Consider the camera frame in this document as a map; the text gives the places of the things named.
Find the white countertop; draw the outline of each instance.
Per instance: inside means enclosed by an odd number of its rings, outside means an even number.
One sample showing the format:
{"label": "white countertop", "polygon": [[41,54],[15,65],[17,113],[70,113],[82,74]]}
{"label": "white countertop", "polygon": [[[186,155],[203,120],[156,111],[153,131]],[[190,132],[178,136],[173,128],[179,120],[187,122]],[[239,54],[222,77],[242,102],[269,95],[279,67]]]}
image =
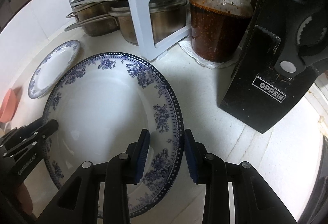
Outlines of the white countertop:
{"label": "white countertop", "polygon": [[[30,99],[27,95],[30,78],[51,50],[71,39],[79,40],[82,46],[76,63],[108,51],[140,56],[138,47],[127,43],[119,31],[101,37],[89,37],[82,29],[60,33],[13,81],[13,88],[20,91],[21,98],[6,129],[29,124],[42,116],[49,94]],[[230,84],[233,66],[214,70],[202,67],[178,45],[152,64],[172,86],[184,127],[192,130],[196,141],[225,161],[252,163],[298,220],[314,186],[322,147],[320,115],[307,99],[302,98],[273,128],[260,134],[218,107]],[[43,161],[25,183],[38,216],[57,191]],[[205,185],[193,184],[183,158],[168,194],[154,208],[131,219],[131,223],[201,223],[204,197]]]}

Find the pink bowl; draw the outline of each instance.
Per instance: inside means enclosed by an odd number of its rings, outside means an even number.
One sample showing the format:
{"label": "pink bowl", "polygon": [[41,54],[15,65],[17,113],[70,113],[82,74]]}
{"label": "pink bowl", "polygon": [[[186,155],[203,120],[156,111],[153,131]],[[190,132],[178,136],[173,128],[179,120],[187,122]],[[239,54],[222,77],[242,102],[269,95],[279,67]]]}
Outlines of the pink bowl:
{"label": "pink bowl", "polygon": [[0,107],[0,122],[6,123],[10,121],[16,109],[16,95],[13,89],[9,89],[2,101]]}

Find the pan handle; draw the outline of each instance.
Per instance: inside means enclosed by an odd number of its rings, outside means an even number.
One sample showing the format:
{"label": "pan handle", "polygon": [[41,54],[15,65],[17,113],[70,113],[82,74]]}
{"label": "pan handle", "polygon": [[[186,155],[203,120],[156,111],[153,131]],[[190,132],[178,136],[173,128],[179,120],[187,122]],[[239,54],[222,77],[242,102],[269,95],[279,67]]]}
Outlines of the pan handle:
{"label": "pan handle", "polygon": [[78,18],[76,15],[74,15],[73,12],[69,13],[65,18],[71,18],[71,17],[74,17],[77,21],[78,21]]}
{"label": "pan handle", "polygon": [[117,20],[115,17],[113,16],[110,16],[109,14],[104,14],[104,15],[100,15],[100,16],[95,16],[95,17],[92,17],[92,18],[88,18],[86,20],[82,20],[82,21],[79,21],[79,22],[76,22],[76,23],[73,23],[71,25],[69,25],[65,31],[70,31],[72,29],[75,29],[75,28],[78,28],[78,27],[81,27],[83,25],[86,25],[86,24],[90,24],[90,23],[94,23],[94,22],[97,22],[97,21],[101,21],[101,20],[106,20],[106,19],[109,19],[109,18],[112,18],[115,20],[115,23],[116,25],[118,26],[118,23],[117,23]]}

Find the white tile wall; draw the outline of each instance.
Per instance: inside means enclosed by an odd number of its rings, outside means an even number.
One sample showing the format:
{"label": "white tile wall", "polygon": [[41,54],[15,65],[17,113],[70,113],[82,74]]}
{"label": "white tile wall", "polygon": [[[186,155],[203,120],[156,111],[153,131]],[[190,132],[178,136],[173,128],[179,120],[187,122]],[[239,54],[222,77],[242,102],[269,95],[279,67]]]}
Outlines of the white tile wall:
{"label": "white tile wall", "polygon": [[68,0],[32,0],[0,33],[0,102],[12,78],[70,19]]}
{"label": "white tile wall", "polygon": [[47,37],[66,24],[72,12],[68,0],[32,0],[31,8]]}

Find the plate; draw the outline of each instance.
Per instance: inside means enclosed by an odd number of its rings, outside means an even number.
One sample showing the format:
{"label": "plate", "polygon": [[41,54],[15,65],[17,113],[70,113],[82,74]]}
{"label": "plate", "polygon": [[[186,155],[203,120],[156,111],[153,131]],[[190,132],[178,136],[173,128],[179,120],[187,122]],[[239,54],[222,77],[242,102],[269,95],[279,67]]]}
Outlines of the plate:
{"label": "plate", "polygon": [[80,42],[72,40],[61,44],[48,54],[31,78],[28,96],[35,99],[45,95],[72,65],[79,49]]}
{"label": "plate", "polygon": [[181,110],[167,80],[142,58],[115,52],[81,61],[55,86],[43,118],[59,123],[44,147],[58,188],[84,161],[103,163],[125,152],[143,128],[150,132],[150,148],[143,178],[128,185],[130,217],[155,206],[177,176],[183,154]]}

